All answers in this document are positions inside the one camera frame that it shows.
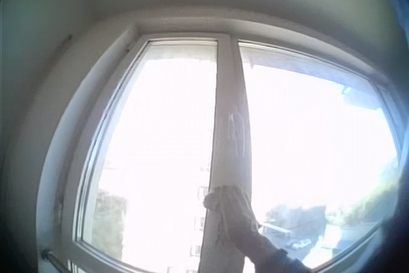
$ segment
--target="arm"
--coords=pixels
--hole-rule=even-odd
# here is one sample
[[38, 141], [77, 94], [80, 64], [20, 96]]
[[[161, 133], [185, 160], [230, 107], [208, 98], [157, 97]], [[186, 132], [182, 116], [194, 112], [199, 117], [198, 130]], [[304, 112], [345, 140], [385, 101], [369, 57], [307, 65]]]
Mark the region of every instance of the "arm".
[[224, 231], [235, 246], [253, 262], [257, 273], [308, 273], [310, 270], [298, 260], [287, 257], [286, 251], [276, 248], [260, 235], [250, 197], [235, 186], [215, 188], [203, 202], [207, 209], [222, 217]]

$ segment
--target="sleeve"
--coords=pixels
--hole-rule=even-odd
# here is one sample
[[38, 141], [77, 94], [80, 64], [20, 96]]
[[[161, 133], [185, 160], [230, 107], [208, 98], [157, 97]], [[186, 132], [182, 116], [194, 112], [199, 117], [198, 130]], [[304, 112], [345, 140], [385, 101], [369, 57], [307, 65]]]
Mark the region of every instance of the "sleeve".
[[287, 257], [287, 252], [279, 249], [264, 264], [256, 268], [256, 273], [311, 273], [299, 260]]

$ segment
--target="sky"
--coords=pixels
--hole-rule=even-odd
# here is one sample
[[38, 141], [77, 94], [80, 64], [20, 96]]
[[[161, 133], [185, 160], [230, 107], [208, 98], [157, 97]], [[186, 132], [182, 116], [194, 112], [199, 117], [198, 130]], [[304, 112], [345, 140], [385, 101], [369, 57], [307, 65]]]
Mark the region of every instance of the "sky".
[[[200, 168], [212, 152], [216, 46], [195, 47], [209, 55], [200, 60], [172, 46], [173, 59], [155, 59], [156, 48], [144, 55], [98, 186], [128, 199], [122, 260], [165, 272], [201, 243], [194, 217], [203, 214], [197, 188], [209, 181]], [[248, 63], [244, 72], [259, 221], [279, 203], [350, 205], [376, 187], [396, 156], [381, 109], [346, 104], [344, 86], [324, 79]]]

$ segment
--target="window handle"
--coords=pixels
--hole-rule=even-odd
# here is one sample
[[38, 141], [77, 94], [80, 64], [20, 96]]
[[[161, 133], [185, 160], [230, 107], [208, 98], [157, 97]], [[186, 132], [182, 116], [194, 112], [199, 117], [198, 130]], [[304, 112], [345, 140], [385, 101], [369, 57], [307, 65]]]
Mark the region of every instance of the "window handle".
[[245, 153], [244, 120], [235, 108], [229, 113], [229, 139], [234, 141], [237, 157], [243, 157]]

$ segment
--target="car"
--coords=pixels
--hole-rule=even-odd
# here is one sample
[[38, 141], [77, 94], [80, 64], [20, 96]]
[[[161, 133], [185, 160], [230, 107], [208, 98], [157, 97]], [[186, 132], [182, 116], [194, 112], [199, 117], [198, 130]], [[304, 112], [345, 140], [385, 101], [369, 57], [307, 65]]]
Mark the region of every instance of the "car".
[[298, 242], [294, 243], [291, 248], [292, 249], [303, 249], [306, 246], [309, 246], [311, 244], [311, 240], [305, 239], [305, 240], [299, 240]]

